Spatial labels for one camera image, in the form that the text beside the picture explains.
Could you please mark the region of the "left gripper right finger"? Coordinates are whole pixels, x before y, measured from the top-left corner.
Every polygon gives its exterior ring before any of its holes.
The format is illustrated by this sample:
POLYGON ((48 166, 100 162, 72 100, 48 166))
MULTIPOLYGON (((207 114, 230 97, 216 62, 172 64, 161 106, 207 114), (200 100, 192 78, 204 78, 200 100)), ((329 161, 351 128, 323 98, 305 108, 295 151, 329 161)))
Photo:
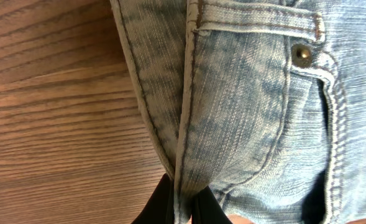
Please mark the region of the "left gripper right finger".
POLYGON ((192 224, 232 224, 209 187, 193 197, 191 222, 192 224))

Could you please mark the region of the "light blue denim shorts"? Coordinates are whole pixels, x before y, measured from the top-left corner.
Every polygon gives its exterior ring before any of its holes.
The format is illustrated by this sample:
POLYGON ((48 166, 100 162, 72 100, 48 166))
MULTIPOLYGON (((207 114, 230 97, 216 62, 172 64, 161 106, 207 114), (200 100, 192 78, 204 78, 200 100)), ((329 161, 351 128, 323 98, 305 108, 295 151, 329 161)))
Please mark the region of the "light blue denim shorts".
POLYGON ((111 6, 174 223, 366 219, 366 0, 111 6))

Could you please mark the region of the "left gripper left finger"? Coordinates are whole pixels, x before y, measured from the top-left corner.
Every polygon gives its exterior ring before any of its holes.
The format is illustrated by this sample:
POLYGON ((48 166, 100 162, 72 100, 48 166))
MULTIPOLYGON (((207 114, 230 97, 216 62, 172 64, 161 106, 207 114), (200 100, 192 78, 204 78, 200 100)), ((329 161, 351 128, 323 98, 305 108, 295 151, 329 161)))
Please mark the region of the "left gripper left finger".
POLYGON ((173 182, 164 174, 132 224, 174 224, 173 197, 173 182))

